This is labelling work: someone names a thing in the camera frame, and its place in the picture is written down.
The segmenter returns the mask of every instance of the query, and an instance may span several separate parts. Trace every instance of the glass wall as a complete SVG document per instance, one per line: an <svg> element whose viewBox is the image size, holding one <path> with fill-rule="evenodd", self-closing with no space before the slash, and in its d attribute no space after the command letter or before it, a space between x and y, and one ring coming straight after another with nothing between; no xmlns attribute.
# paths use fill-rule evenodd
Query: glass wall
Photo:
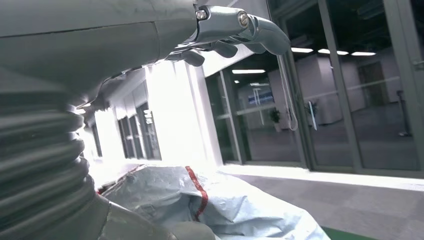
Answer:
<svg viewBox="0 0 424 240"><path fill-rule="evenodd" d="M276 56L251 55L206 84L224 161L300 162Z"/></svg>
<svg viewBox="0 0 424 240"><path fill-rule="evenodd" d="M418 170L383 0L327 2L363 167Z"/></svg>
<svg viewBox="0 0 424 240"><path fill-rule="evenodd" d="M316 164L350 167L352 152L318 4L287 19L285 24Z"/></svg>

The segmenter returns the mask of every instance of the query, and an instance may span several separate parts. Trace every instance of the white plastic bag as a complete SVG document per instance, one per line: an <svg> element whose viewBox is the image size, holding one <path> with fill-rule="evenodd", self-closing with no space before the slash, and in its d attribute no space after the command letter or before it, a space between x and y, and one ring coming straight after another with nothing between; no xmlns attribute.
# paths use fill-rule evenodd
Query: white plastic bag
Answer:
<svg viewBox="0 0 424 240"><path fill-rule="evenodd" d="M305 210L222 173L143 166L103 195L164 227L201 222L222 240L329 239Z"/></svg>

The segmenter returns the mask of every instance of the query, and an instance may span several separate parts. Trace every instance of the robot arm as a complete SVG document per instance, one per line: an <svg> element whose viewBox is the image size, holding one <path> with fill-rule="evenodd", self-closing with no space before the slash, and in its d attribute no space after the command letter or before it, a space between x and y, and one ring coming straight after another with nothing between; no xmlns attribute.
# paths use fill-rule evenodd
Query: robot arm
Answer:
<svg viewBox="0 0 424 240"><path fill-rule="evenodd" d="M184 60L199 67L204 58L196 51L215 51L224 58L237 53L234 45L244 44L252 52L269 51L283 55L290 48L286 34L273 22L247 14L243 9L222 6L201 6L196 11L197 29L166 58Z"/></svg>
<svg viewBox="0 0 424 240"><path fill-rule="evenodd" d="M96 195L75 106L117 73L203 63L234 45L282 55L286 35L242 9L193 0L0 0L0 240L175 239Z"/></svg>

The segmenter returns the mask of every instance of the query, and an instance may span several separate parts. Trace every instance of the door handle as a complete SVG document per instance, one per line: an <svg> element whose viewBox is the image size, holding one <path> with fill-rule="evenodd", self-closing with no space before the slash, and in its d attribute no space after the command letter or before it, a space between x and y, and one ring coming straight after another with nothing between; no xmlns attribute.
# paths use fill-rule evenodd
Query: door handle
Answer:
<svg viewBox="0 0 424 240"><path fill-rule="evenodd" d="M315 129L315 131L318 131L317 123L315 122L314 110L312 109L312 103L311 101L308 101L308 103L309 103L310 115L312 117L312 122L313 122L313 129Z"/></svg>

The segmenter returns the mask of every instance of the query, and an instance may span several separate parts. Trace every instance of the window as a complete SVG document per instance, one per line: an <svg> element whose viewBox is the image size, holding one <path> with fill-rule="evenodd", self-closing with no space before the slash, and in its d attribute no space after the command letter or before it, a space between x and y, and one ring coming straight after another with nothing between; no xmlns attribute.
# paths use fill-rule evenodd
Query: window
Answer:
<svg viewBox="0 0 424 240"><path fill-rule="evenodd" d="M146 102L137 107L138 124L140 126L142 140L144 142L145 155L147 159L161 160L158 136L156 134L153 113Z"/></svg>
<svg viewBox="0 0 424 240"><path fill-rule="evenodd" d="M122 140L122 146L123 151L125 154L125 158L131 159L135 158L135 151L134 151L134 142L133 142L133 136L130 134L130 126L128 124L128 117L124 117L121 120L118 120L119 123L119 131L121 134L121 140Z"/></svg>
<svg viewBox="0 0 424 240"><path fill-rule="evenodd" d="M93 132L93 136L94 136L95 148L97 150L97 156L103 157L103 155L102 155L102 149L100 147L99 132L97 130L97 125L96 124L94 124L92 126L92 132Z"/></svg>

